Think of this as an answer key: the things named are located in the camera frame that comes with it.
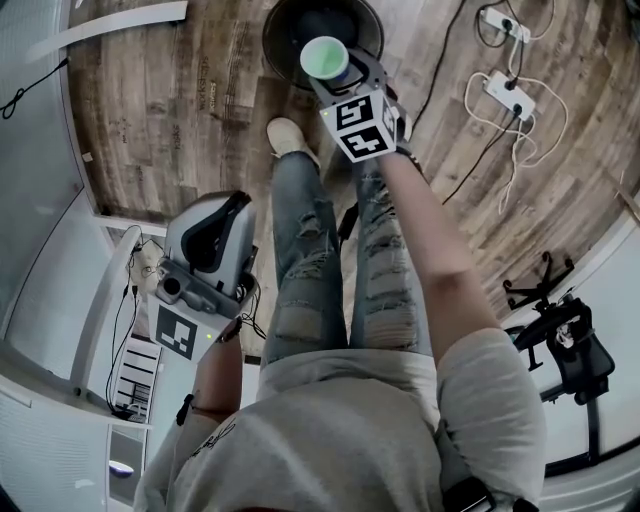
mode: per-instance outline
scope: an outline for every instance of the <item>floor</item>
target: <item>floor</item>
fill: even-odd
[[[71,24],[153,3],[84,2],[72,10]],[[93,158],[87,172],[101,213],[166,220],[210,191],[241,188],[251,195],[259,211],[254,271],[263,289],[258,323],[265,330],[276,295],[266,123],[285,115],[303,127],[323,163],[338,218],[354,200],[348,166],[321,124],[314,96],[278,79],[264,61],[262,26],[275,3],[190,0],[185,22],[79,43],[70,49],[69,66],[76,130],[81,151]],[[385,28],[382,63],[401,104],[415,115],[426,101],[458,1],[370,3]],[[494,135],[464,108],[467,80],[476,71],[506,70],[511,50],[510,43],[500,49],[480,43],[474,17],[482,3],[466,1],[412,139],[425,176],[443,200]],[[579,260],[620,215],[621,202],[602,171],[623,178],[634,193],[640,185],[640,61],[628,36],[624,0],[556,3],[550,31],[524,53],[522,74],[545,81],[566,101],[570,122],[562,144],[539,167],[519,172],[502,215],[499,192],[511,175],[512,136],[487,153],[446,206],[467,236],[502,318],[508,314],[504,279],[532,282],[545,250]],[[551,0],[511,4],[534,34],[548,24]],[[546,151],[562,129],[562,110],[542,87],[523,88],[537,102],[534,138]],[[480,94],[479,83],[470,104],[482,117],[503,119],[495,101]],[[345,244],[342,255],[347,317],[356,243]],[[243,345],[254,355],[262,347],[246,330]]]

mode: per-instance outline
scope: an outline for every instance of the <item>black office chair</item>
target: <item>black office chair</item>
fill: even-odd
[[[573,263],[567,260],[567,270],[561,274],[561,279],[551,279],[551,255],[545,253],[543,260],[547,262],[547,270],[536,288],[513,289],[510,282],[503,283],[508,294],[517,293],[527,297],[519,304],[510,299],[511,309],[539,300],[535,309],[540,313],[540,318],[526,327],[507,329],[507,333],[515,337],[514,344],[520,352],[529,352],[529,371],[542,365],[536,362],[533,348],[546,341],[562,377],[562,392],[575,395],[576,403],[585,405],[609,391],[608,376],[615,370],[615,363],[595,334],[588,306],[570,294],[565,295],[558,304],[548,300],[553,287],[573,270]]]

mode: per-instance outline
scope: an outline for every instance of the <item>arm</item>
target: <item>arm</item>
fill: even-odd
[[[235,327],[227,328],[224,334]],[[214,343],[198,363],[191,405],[196,414],[222,423],[240,409],[242,396],[242,350],[240,338]]]
[[[456,225],[409,159],[397,153],[380,158],[427,308],[436,364],[467,334],[500,328],[480,277]]]
[[[235,323],[226,329],[230,332]],[[164,511],[170,488],[185,462],[218,426],[240,409],[242,351],[238,336],[214,343],[198,363],[193,384],[194,409],[184,424],[174,422],[158,453],[140,478],[136,512]]]
[[[462,339],[500,328],[471,251],[410,161],[398,154],[381,160],[425,298],[446,431],[436,439],[441,456],[451,454],[451,443],[470,473],[502,493],[500,499],[511,505],[520,497],[537,503],[546,436],[538,391],[506,333],[485,331]],[[459,475],[450,473],[447,460],[441,483],[450,488]]]

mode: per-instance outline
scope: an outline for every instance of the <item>bracelet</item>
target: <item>bracelet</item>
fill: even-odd
[[[239,333],[240,329],[242,329],[242,322],[236,318],[236,325],[233,329],[231,329],[228,333],[220,336],[215,343],[227,343],[235,338]]]
[[[423,174],[422,166],[420,165],[420,162],[418,162],[418,159],[415,156],[413,156],[413,153],[411,151],[409,151],[407,148],[404,148],[402,146],[396,146],[396,153],[398,153],[399,155],[406,156],[411,161],[413,166],[418,170],[418,172],[420,174]]]

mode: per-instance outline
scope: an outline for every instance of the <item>gray t-shirt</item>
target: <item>gray t-shirt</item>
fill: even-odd
[[[435,512],[441,489],[470,475],[501,505],[538,501],[542,406],[502,331],[458,341],[437,380],[419,354],[300,354],[267,366],[259,398],[221,425],[197,414],[174,425],[135,510]]]

